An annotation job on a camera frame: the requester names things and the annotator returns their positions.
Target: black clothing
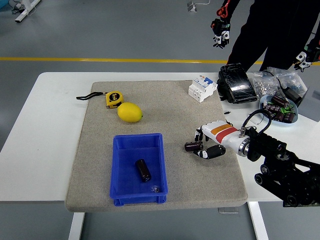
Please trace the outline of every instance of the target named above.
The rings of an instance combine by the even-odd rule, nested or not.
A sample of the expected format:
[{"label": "black clothing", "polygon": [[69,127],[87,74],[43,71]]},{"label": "black clothing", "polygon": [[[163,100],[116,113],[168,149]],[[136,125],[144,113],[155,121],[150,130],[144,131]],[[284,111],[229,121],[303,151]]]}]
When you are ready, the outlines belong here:
[{"label": "black clothing", "polygon": [[[228,18],[239,1],[224,1],[229,2]],[[307,44],[319,12],[320,0],[255,0],[227,64],[241,63],[247,72],[266,51],[260,70],[289,69]]]}]

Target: gray felt mat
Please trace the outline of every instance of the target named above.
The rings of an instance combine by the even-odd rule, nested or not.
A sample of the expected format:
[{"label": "gray felt mat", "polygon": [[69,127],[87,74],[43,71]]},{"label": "gray felt mat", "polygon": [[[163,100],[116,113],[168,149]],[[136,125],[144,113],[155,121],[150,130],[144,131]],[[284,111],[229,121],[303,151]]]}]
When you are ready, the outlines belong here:
[{"label": "gray felt mat", "polygon": [[[151,211],[236,207],[247,191],[236,154],[206,160],[186,152],[203,124],[224,120],[218,92],[199,103],[188,95],[192,81],[95,82],[92,92],[120,91],[137,104],[143,118],[122,121],[117,109],[106,109],[105,96],[89,100],[74,159],[65,206],[71,212]],[[114,206],[109,197],[115,135],[161,133],[169,193],[164,204]],[[205,142],[205,148],[215,145]]]}]

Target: black pouch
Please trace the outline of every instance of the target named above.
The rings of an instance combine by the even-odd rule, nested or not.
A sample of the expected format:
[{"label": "black pouch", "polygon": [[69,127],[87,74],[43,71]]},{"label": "black pouch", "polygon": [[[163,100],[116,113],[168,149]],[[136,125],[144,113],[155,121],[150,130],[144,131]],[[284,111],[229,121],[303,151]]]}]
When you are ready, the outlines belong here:
[{"label": "black pouch", "polygon": [[232,104],[243,104],[258,100],[240,63],[222,66],[217,84],[221,101],[227,100]]}]

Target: tape measure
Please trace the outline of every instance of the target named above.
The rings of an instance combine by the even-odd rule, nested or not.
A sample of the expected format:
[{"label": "tape measure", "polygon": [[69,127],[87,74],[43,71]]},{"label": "tape measure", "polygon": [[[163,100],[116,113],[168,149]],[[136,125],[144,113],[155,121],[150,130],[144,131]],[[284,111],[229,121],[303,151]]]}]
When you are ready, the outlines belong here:
[{"label": "tape measure", "polygon": [[95,96],[105,95],[106,107],[108,109],[115,109],[124,103],[124,96],[120,91],[111,91],[111,92],[100,92],[95,91],[90,93],[87,96],[77,96],[78,100],[88,100]]},{"label": "tape measure", "polygon": [[106,107],[115,109],[124,102],[124,96],[120,91],[107,92],[105,95]]}]

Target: white circuit breaker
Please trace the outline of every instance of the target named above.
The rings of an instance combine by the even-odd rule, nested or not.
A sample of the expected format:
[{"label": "white circuit breaker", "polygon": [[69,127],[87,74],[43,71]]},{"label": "white circuit breaker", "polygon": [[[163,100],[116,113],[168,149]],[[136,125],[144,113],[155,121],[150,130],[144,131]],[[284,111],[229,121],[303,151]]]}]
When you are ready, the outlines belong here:
[{"label": "white circuit breaker", "polygon": [[192,85],[189,86],[189,95],[201,103],[204,99],[214,94],[218,85],[209,78],[200,75],[193,79]]}]

